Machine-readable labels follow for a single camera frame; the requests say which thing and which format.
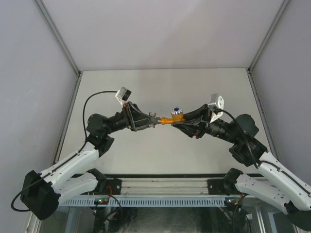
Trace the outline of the orange plastic water faucet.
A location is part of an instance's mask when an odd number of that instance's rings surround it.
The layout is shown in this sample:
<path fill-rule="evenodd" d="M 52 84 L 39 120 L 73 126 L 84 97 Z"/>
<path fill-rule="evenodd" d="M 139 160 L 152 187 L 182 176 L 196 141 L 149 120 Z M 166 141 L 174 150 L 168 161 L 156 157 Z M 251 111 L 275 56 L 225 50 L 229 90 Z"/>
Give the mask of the orange plastic water faucet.
<path fill-rule="evenodd" d="M 183 109 L 180 107 L 174 107 L 171 111 L 171 118 L 162 117 L 159 123 L 162 125 L 174 124 L 185 121 Z"/>

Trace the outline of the metal tee pipe fitting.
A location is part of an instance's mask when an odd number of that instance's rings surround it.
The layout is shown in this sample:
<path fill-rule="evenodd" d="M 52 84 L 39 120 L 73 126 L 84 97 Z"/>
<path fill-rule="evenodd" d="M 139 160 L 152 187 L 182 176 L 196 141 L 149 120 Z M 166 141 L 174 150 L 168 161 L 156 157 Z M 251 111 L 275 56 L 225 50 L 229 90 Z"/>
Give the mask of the metal tee pipe fitting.
<path fill-rule="evenodd" d="M 155 128 L 156 125 L 161 123 L 161 119 L 156 116 L 156 112 L 149 113 L 150 123 L 148 125 L 149 128 Z"/>

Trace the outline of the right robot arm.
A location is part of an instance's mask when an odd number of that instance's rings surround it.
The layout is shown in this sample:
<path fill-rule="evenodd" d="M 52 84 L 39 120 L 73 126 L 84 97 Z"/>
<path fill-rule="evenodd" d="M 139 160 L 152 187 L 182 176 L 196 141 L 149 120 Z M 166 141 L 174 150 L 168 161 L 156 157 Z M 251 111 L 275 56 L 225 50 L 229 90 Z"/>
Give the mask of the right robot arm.
<path fill-rule="evenodd" d="M 232 117 L 228 111 L 207 104 L 186 114 L 181 108 L 174 107 L 172 126 L 190 138 L 199 139 L 209 134 L 231 143 L 232 157 L 246 167 L 254 166 L 272 185 L 253 181 L 242 171 L 232 168 L 223 178 L 226 193 L 254 196 L 283 212 L 295 226 L 310 231 L 311 186 L 288 170 L 255 138 L 259 129 L 250 115 L 233 117 L 231 122 L 212 120 L 213 115 L 222 113 Z"/>

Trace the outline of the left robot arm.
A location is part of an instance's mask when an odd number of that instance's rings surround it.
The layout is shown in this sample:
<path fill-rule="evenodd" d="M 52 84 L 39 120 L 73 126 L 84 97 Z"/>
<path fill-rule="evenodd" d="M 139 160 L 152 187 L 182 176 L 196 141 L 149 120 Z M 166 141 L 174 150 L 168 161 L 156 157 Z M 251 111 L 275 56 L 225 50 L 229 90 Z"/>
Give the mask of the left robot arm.
<path fill-rule="evenodd" d="M 24 178 L 20 200 L 38 219 L 45 220 L 59 204 L 75 196 L 89 191 L 103 193 L 106 190 L 105 176 L 97 169 L 92 168 L 78 178 L 74 174 L 110 149 L 114 142 L 110 134 L 125 128 L 144 130 L 160 121 L 155 113 L 145 114 L 130 101 L 124 103 L 122 111 L 114 116 L 91 115 L 86 128 L 89 135 L 81 148 L 41 172 L 30 171 Z"/>

